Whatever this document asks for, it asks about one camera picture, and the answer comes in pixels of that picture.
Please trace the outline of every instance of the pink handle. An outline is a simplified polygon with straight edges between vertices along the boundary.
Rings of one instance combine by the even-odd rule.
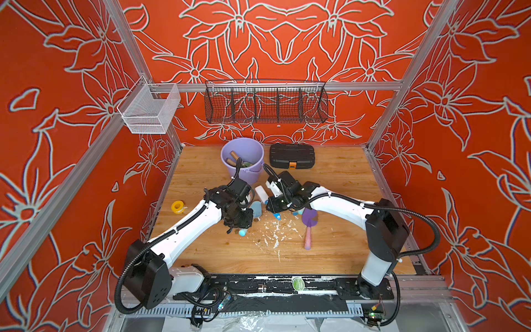
[[[304,240],[304,249],[310,250],[312,248],[312,228],[306,227],[306,239]]]

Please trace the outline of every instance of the wooden tabletop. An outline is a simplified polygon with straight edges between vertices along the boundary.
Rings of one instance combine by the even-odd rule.
[[[264,146],[265,162],[269,147]],[[170,208],[182,200],[192,209],[202,199],[203,188],[228,184],[230,177],[220,159],[221,147],[185,147],[168,193],[162,204],[152,236],[174,225],[185,213],[174,214]],[[284,169],[275,169],[277,173]],[[302,184],[313,181],[332,191],[361,199],[379,201],[380,190],[365,155],[357,147],[315,147],[315,166],[294,169],[291,175]],[[266,188],[264,172],[256,187]],[[219,222],[201,234],[177,259],[174,266],[196,263],[210,273],[318,273],[358,274],[369,253],[364,230],[344,219],[318,212],[318,224],[312,228],[312,248],[304,249],[306,226],[301,216],[281,213],[277,220],[262,205],[262,217],[255,219],[245,237],[238,231],[227,234]],[[415,274],[406,257],[397,264],[398,274]]]

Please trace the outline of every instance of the red wall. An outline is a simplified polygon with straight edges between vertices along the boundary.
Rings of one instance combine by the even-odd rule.
[[[531,4],[459,4],[376,149],[471,331],[531,329]],[[432,232],[414,223],[419,246]]]
[[[225,78],[400,80],[441,1],[120,1],[156,82]],[[181,141],[363,144],[391,91],[330,93],[323,124],[205,122],[203,96],[183,93]]]
[[[103,3],[0,11],[0,257],[138,79]],[[145,238],[175,152],[123,127],[0,304],[0,330],[100,330],[127,247]]]

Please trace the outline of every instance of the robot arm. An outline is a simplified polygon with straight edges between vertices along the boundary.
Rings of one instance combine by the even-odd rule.
[[[391,203],[384,199],[378,203],[354,200],[314,182],[300,185],[287,171],[271,175],[267,186],[274,194],[267,204],[267,210],[272,213],[309,206],[348,220],[367,232],[370,254],[357,284],[361,296],[374,298],[376,287],[394,269],[409,235],[402,219],[393,216],[396,212],[388,211],[393,209]],[[122,285],[140,301],[140,306],[147,309],[154,308],[168,294],[195,292],[203,280],[198,270],[191,267],[180,271],[179,277],[174,278],[168,269],[190,243],[220,220],[230,227],[228,233],[233,228],[251,227],[253,214],[247,208],[251,203],[250,191],[247,183],[235,178],[227,186],[207,191],[204,199],[188,215],[158,237],[148,243],[136,240],[131,244],[115,291],[115,304],[120,312],[137,310],[121,305]]]
[[[362,295],[372,296],[374,288],[371,286],[378,286],[384,276],[393,271],[409,236],[409,228],[396,212],[384,210],[392,207],[391,202],[385,199],[378,203],[355,200],[309,181],[300,185],[287,171],[271,175],[266,186],[274,195],[267,204],[267,210],[272,213],[309,206],[345,219],[367,232],[370,253],[358,282]],[[368,206],[381,206],[382,210]]]

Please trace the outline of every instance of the blue object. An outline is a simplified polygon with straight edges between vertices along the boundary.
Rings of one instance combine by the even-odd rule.
[[[253,218],[258,218],[262,215],[262,202],[255,201],[251,204],[251,209],[253,210]]]
[[[225,296],[223,301],[218,305],[218,311],[221,311],[223,307],[225,306],[225,304],[230,302],[230,299],[232,299],[232,296],[230,294],[227,294],[227,296]]]

